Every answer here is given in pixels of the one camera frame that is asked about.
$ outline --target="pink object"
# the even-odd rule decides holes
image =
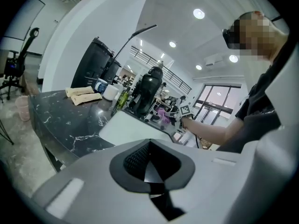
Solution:
[[[28,108],[28,96],[20,96],[15,101],[15,105],[18,108],[18,112],[22,121],[30,120],[29,108]]]
[[[166,111],[164,109],[157,109],[157,113],[160,117],[162,117],[162,123],[164,124],[169,124],[170,123],[170,119],[167,116],[164,116],[164,114],[166,113]]]

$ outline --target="cable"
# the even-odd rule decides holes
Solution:
[[[195,134],[195,141],[196,141],[197,148],[199,148],[199,146],[198,146],[198,141],[197,141],[197,135],[196,135],[196,134]]]

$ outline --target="black t-shirt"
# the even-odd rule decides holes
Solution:
[[[224,145],[220,146],[218,151],[241,153],[246,143],[259,140],[267,132],[280,126],[276,111],[265,94],[265,90],[281,71],[293,51],[295,42],[290,38],[289,36],[272,66],[260,76],[257,84],[252,87],[248,99],[235,115],[244,121],[243,127]]]

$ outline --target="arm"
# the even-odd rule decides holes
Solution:
[[[182,122],[193,134],[217,145],[225,144],[226,141],[232,138],[244,124],[239,118],[235,118],[226,128],[203,124],[186,117],[182,118]]]

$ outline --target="floor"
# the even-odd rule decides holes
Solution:
[[[35,74],[38,66],[30,64],[26,68]],[[20,89],[16,89],[11,92],[9,101],[6,100],[6,94],[3,95],[4,103],[0,101],[0,119],[14,142],[11,145],[0,136],[0,160],[8,171],[12,185],[31,197],[55,171],[44,154],[30,121],[23,122],[19,117],[14,103],[21,95]]]

